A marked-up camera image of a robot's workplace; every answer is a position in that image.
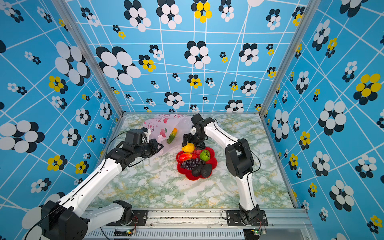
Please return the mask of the yellow lemon fruit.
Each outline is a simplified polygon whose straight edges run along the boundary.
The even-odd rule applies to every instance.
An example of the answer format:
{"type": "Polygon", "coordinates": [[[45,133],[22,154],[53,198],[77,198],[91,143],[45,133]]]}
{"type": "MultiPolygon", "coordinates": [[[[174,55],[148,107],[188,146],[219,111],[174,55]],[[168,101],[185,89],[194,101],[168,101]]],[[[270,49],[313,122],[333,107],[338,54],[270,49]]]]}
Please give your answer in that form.
{"type": "Polygon", "coordinates": [[[185,153],[193,153],[195,150],[195,145],[192,143],[187,143],[184,147],[182,147],[182,151],[185,153]]]}

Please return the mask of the pink printed plastic bag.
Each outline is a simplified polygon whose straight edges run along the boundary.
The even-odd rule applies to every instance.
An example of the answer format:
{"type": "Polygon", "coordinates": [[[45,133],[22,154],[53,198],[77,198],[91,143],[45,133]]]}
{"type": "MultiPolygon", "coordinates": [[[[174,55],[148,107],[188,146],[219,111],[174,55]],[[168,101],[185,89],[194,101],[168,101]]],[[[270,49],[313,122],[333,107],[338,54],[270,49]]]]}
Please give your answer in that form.
{"type": "Polygon", "coordinates": [[[157,115],[147,119],[142,124],[151,130],[150,139],[156,139],[158,143],[163,144],[164,148],[158,155],[175,154],[182,150],[184,134],[189,134],[192,129],[191,116],[180,114],[157,115]],[[167,139],[174,128],[178,129],[178,134],[171,144],[167,144],[167,139]]]}

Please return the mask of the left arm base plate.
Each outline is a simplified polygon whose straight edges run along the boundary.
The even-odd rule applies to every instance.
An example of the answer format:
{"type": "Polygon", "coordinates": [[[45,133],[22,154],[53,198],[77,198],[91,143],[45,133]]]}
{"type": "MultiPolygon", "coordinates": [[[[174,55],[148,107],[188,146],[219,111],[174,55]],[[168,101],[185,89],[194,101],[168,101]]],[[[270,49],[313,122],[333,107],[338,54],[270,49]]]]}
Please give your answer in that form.
{"type": "Polygon", "coordinates": [[[121,225],[143,227],[146,225],[148,213],[148,210],[131,210],[130,213],[125,214],[121,221],[121,225]]]}

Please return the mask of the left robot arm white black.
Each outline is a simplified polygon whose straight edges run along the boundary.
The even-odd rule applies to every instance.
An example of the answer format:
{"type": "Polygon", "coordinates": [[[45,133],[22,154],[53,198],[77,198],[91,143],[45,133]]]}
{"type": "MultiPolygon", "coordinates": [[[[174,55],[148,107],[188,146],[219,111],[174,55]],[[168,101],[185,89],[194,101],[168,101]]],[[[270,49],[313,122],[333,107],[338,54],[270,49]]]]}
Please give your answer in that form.
{"type": "Polygon", "coordinates": [[[155,139],[139,145],[120,142],[81,184],[58,201],[48,201],[42,205],[41,219],[29,229],[24,238],[82,240],[87,233],[112,222],[137,224],[131,204],[122,200],[89,213],[86,213],[86,209],[113,178],[133,166],[135,159],[146,160],[163,147],[155,139]]]}

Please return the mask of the green orange papaya fruit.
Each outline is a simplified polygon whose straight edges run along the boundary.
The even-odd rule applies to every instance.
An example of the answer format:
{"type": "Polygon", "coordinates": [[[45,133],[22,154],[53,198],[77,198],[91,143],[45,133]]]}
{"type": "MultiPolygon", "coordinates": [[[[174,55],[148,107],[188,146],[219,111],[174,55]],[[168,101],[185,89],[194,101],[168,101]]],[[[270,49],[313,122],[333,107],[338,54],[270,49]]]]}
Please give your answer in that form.
{"type": "Polygon", "coordinates": [[[171,144],[176,138],[177,134],[178,134],[178,129],[174,128],[167,139],[167,144],[171,144]]]}

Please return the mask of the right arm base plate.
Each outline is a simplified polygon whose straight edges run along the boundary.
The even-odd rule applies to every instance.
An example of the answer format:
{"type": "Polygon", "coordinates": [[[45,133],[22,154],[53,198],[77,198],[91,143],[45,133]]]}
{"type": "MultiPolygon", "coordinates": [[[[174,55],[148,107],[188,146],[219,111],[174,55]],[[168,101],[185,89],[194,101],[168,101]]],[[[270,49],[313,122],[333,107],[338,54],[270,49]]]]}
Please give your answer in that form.
{"type": "Polygon", "coordinates": [[[226,219],[229,227],[267,227],[269,225],[266,212],[244,213],[240,210],[227,210],[226,219]]]}

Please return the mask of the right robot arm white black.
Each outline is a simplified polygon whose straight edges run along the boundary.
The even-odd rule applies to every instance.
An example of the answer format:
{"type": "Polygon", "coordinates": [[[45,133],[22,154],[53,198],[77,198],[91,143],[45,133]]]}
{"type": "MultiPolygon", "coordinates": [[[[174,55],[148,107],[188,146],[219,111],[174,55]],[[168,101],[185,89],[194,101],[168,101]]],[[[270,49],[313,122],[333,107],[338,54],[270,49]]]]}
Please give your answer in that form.
{"type": "Polygon", "coordinates": [[[240,218],[244,225],[251,226],[259,222],[262,227],[268,226],[264,211],[257,203],[252,183],[254,157],[256,156],[246,139],[238,139],[223,130],[216,120],[204,119],[200,114],[191,117],[191,132],[183,136],[182,146],[192,143],[198,150],[205,147],[205,141],[214,140],[225,151],[226,166],[235,177],[239,190],[240,218]]]}

